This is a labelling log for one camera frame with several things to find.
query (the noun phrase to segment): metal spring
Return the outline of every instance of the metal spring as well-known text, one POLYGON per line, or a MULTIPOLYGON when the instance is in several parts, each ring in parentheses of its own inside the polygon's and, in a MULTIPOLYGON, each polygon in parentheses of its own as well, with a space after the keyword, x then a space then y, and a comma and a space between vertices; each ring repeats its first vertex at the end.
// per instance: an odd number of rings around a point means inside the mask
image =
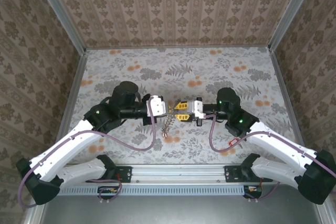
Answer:
POLYGON ((178 99, 176 102, 175 102, 175 104, 174 104, 174 106, 172 107, 172 111, 171 112, 169 112, 168 113, 168 115, 167 115, 167 117, 166 117, 166 120, 165 120, 165 122, 164 122, 164 125, 163 125, 163 127, 162 127, 162 129, 161 129, 161 131, 162 131, 162 135, 163 135, 163 137, 167 137, 168 136, 168 132, 169 132, 169 130, 170 130, 170 126, 174 123, 174 120, 175 120, 175 114, 177 113, 177 111, 174 109, 177 105, 178 105, 178 103, 180 103, 180 99, 178 99))

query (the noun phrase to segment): floral wallpaper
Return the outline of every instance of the floral wallpaper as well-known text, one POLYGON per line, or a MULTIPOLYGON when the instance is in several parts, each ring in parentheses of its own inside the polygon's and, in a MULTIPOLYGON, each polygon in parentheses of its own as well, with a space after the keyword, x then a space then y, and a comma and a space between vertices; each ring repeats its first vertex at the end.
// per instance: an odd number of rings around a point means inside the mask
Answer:
POLYGON ((336 156, 336 0, 304 0, 276 55, 306 144, 336 156))
MULTIPOLYGON (((73 128, 83 115, 102 99, 112 94, 121 81, 133 81, 139 93, 162 95, 171 106, 178 100, 214 103, 222 87, 234 88, 241 105, 271 128, 295 141, 274 68, 266 47, 170 48, 89 50, 88 62, 71 121, 73 128)), ((251 152, 269 156, 257 146, 244 143, 227 153, 210 149, 210 121, 202 127, 177 119, 167 137, 161 129, 165 118, 156 124, 156 143, 147 152, 129 150, 104 137, 80 152, 72 163, 82 163, 100 154, 109 155, 119 164, 220 164, 241 163, 251 152)), ((151 142, 150 126, 142 120, 127 120, 111 135, 136 147, 151 142)), ((233 137, 216 123, 214 145, 223 148, 233 137)))
POLYGON ((88 48, 266 45, 290 0, 61 0, 88 48))
POLYGON ((0 0, 0 223, 20 223, 15 164, 54 143, 78 60, 47 0, 0 0))

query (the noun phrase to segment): gray floor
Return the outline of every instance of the gray floor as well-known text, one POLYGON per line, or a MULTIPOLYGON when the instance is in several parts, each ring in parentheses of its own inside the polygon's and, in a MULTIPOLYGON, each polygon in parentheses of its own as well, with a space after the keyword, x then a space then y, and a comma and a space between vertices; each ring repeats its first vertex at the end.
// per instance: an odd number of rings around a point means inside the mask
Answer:
POLYGON ((280 186, 258 203, 242 196, 121 196, 108 204, 92 196, 61 196, 47 204, 41 223, 319 224, 318 216, 297 190, 280 186))

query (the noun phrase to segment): patterned wallpaper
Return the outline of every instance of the patterned wallpaper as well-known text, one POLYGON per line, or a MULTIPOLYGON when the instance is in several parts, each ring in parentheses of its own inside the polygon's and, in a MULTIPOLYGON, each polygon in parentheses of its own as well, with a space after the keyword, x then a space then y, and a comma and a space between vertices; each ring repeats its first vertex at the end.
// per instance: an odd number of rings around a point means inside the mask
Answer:
POLYGON ((87 47, 266 45, 290 0, 61 0, 87 47))
MULTIPOLYGON (((288 139, 295 141, 278 80, 266 47, 168 48, 88 50, 88 61, 78 93, 71 127, 102 99, 111 95, 121 81, 133 81, 143 96, 162 95, 171 106, 179 99, 205 103, 216 101, 222 87, 233 88, 248 112, 288 139)), ((158 119, 156 142, 147 152, 129 150, 104 137, 83 149, 72 163, 83 163, 100 154, 118 164, 223 164, 241 163, 249 153, 272 158, 262 148, 244 143, 229 152, 210 149, 210 121, 203 127, 173 120, 167 137, 161 129, 166 118, 158 119)), ((126 143, 145 148, 150 144, 150 126, 142 120, 127 120, 110 132, 126 143)), ((214 145, 224 148, 233 137, 216 123, 214 145)))
POLYGON ((15 164, 55 141, 78 60, 47 0, 0 0, 0 223, 20 222, 15 164))
POLYGON ((306 144, 336 157, 336 0, 304 0, 276 55, 306 144))

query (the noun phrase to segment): floral tablecloth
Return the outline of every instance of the floral tablecloth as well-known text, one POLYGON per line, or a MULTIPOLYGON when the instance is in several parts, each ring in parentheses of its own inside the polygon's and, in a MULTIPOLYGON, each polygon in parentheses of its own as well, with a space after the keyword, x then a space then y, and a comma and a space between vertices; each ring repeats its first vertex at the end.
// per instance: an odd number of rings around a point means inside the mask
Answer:
MULTIPOLYGON (((162 95, 170 105, 178 99, 214 103, 218 89, 234 88, 242 107, 256 115, 276 132, 294 140, 294 134, 280 87, 266 47, 167 48, 89 50, 88 62, 77 97, 70 127, 103 98, 109 96, 121 81, 132 81, 141 95, 162 95)), ((175 120, 168 137, 156 124, 157 139, 147 152, 129 150, 101 137, 81 151, 72 163, 82 163, 99 154, 107 154, 119 164, 218 164, 241 163, 250 153, 269 156, 258 146, 243 143, 227 153, 215 153, 208 144, 211 122, 202 127, 175 120)), ((136 147, 147 147, 151 140, 150 126, 142 120, 127 120, 109 134, 136 147)), ((228 146, 233 137, 224 123, 216 123, 214 145, 228 146)))

